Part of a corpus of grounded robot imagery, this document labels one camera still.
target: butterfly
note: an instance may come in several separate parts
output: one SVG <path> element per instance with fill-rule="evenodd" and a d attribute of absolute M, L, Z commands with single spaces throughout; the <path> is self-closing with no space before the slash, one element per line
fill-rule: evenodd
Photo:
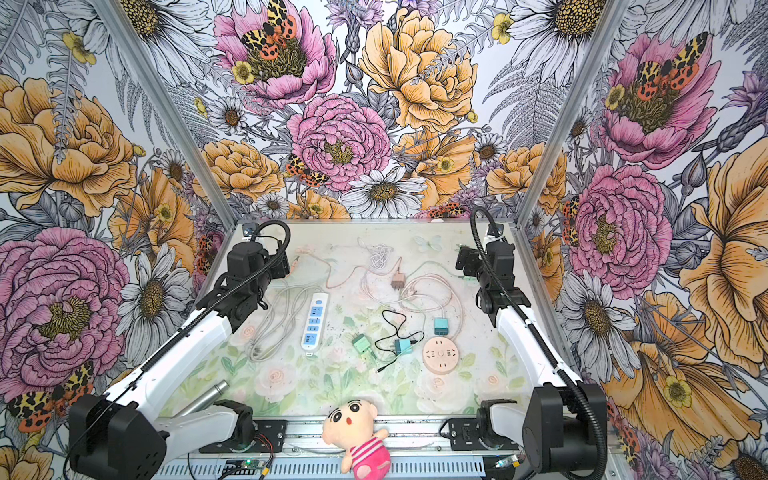
<path fill-rule="evenodd" d="M 285 0 L 270 0 L 262 29 L 245 32 L 240 41 L 252 56 L 274 60 L 280 54 L 280 49 L 286 47 L 286 41 L 295 37 L 296 18 L 288 15 Z"/>
<path fill-rule="evenodd" d="M 413 241 L 416 242 L 416 245 L 419 245 L 419 252 L 426 252 L 429 249 L 432 249 L 435 252 L 441 251 L 442 245 L 440 244 L 440 240 L 441 237 L 439 235 L 435 235 L 429 240 L 423 237 L 413 237 Z"/>
<path fill-rule="evenodd" d="M 456 202 L 448 202 L 429 210 L 429 218 L 455 218 L 460 217 L 466 210 Z"/>
<path fill-rule="evenodd" d="M 566 245 L 578 247 L 578 232 L 576 231 L 576 216 L 578 215 L 578 200 L 574 197 L 563 204 L 563 241 Z"/>
<path fill-rule="evenodd" d="M 321 185 L 324 185 L 328 180 L 330 180 L 328 175 L 325 175 L 322 172 L 315 172 L 310 170 L 304 161 L 297 157 L 295 154 L 291 154 L 288 158 L 288 163 L 286 164 L 286 172 L 288 173 L 289 177 L 298 176 L 302 183 L 310 187 L 320 187 Z"/>
<path fill-rule="evenodd" d="M 655 61 L 644 61 L 637 66 L 636 82 L 637 97 L 649 101 L 660 92 L 666 94 L 669 89 L 682 90 L 699 73 L 698 61 L 707 46 L 709 33 L 706 31 L 696 35 L 696 38 L 685 44 L 675 58 L 658 64 Z"/>
<path fill-rule="evenodd" d="M 94 364 L 86 362 L 69 376 L 64 385 L 52 392 L 27 392 L 8 402 L 8 412 L 19 419 L 18 430 L 22 433 L 40 432 L 53 417 L 67 415 L 72 406 L 86 393 L 93 392 Z"/>

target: metal rod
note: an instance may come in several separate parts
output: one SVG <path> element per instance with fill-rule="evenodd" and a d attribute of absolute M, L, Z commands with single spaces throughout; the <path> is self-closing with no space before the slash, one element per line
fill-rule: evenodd
<path fill-rule="evenodd" d="M 230 384 L 227 383 L 226 380 L 218 382 L 216 385 L 210 387 L 203 395 L 197 397 L 195 400 L 192 400 L 192 403 L 185 406 L 180 412 L 174 415 L 173 418 L 178 418 L 184 415 L 189 415 L 190 413 L 195 413 L 199 412 L 200 410 L 207 409 L 213 405 L 214 401 L 219 398 L 219 396 L 221 396 L 228 388 L 230 388 Z"/>
<path fill-rule="evenodd" d="M 544 147 L 541 162 L 533 174 L 531 185 L 523 196 L 523 202 L 515 217 L 517 225 L 525 225 L 531 216 L 533 207 L 538 202 L 544 185 L 547 183 L 552 168 L 558 161 L 558 155 L 562 149 L 565 137 L 578 115 L 579 104 L 587 94 L 595 72 L 598 71 L 605 55 L 611 50 L 611 42 L 617 34 L 621 20 L 629 7 L 629 0 L 608 0 L 603 8 L 600 22 L 594 30 L 594 35 L 587 49 L 587 56 L 574 76 L 571 89 L 565 98 L 565 103 L 560 109 L 558 119 L 554 122 L 552 133 Z"/>
<path fill-rule="evenodd" d="M 154 64 L 149 60 L 146 45 L 131 26 L 131 21 L 125 15 L 119 0 L 99 1 L 91 4 L 120 49 L 121 57 L 127 60 L 133 76 L 139 81 L 144 92 L 165 121 L 165 127 L 176 140 L 184 159 L 192 166 L 200 185 L 210 199 L 210 204 L 221 219 L 224 229 L 232 230 L 236 223 L 232 209 L 224 194 L 221 193 L 208 165 L 203 160 L 200 148 L 197 147 L 192 133 L 176 109 L 176 104 L 170 99 L 160 74 L 157 73 Z"/>

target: floral tablecloth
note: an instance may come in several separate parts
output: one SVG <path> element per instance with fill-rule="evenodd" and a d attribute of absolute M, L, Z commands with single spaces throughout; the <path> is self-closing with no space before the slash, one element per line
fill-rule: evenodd
<path fill-rule="evenodd" d="M 224 396 L 252 406 L 257 416 L 325 415 L 351 398 L 368 399 L 379 412 L 390 415 L 473 413 L 483 399 L 526 402 L 529 388 L 514 348 L 475 307 L 477 280 L 460 276 L 453 269 L 458 246 L 472 243 L 468 223 L 292 223 L 291 230 L 288 257 L 293 271 L 285 280 L 270 284 L 266 301 L 270 308 L 285 308 L 272 300 L 286 285 L 317 285 L 327 291 L 329 312 L 322 346 L 313 356 L 301 350 L 303 307 L 293 331 L 275 355 L 264 362 L 251 362 L 247 350 L 254 331 L 251 327 L 264 315 L 260 310 L 194 369 L 166 404 L 164 415 L 182 409 L 222 379 L 230 384 Z M 382 319 L 384 307 L 360 291 L 364 269 L 353 272 L 355 266 L 369 264 L 371 253 L 361 245 L 370 248 L 377 244 L 391 247 L 384 271 L 402 257 L 400 271 L 406 274 L 406 282 L 427 273 L 438 274 L 461 300 L 464 323 L 454 338 L 461 359 L 448 375 L 435 375 L 423 366 L 425 342 L 414 345 L 412 353 L 401 356 L 381 373 L 376 369 L 383 362 L 368 353 L 361 356 L 353 348 L 351 340 L 359 333 L 373 342 L 394 331 Z M 349 280 L 337 286 L 350 274 Z M 391 278 L 369 275 L 375 298 L 397 298 Z M 327 289 L 326 281 L 333 288 Z M 418 288 L 429 290 L 429 295 L 441 301 L 450 298 L 448 289 L 438 282 L 425 280 Z M 413 300 L 422 308 L 435 306 L 428 299 L 422 302 Z M 398 306 L 392 309 L 402 311 Z M 456 299 L 445 307 L 450 336 L 459 328 L 460 311 Z M 407 335 L 423 326 L 426 339 L 434 336 L 432 319 L 442 315 L 440 310 L 423 315 L 405 313 L 408 320 L 401 333 Z M 382 342 L 384 346 L 391 348 L 391 340 Z M 391 356 L 377 353 L 382 360 Z"/>

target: doll face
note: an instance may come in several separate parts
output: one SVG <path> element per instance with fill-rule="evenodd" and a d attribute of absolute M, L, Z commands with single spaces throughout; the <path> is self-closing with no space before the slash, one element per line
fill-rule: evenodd
<path fill-rule="evenodd" d="M 350 400 L 333 410 L 323 423 L 323 441 L 348 450 L 373 436 L 373 419 L 379 414 L 366 400 Z"/>

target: plush toy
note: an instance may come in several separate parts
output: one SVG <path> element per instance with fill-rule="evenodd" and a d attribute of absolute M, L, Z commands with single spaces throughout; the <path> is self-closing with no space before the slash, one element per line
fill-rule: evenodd
<path fill-rule="evenodd" d="M 392 464 L 382 442 L 389 432 L 373 432 L 373 419 L 378 414 L 370 402 L 350 400 L 333 410 L 323 423 L 323 441 L 346 450 L 341 471 L 347 473 L 351 468 L 356 480 L 381 480 Z"/>

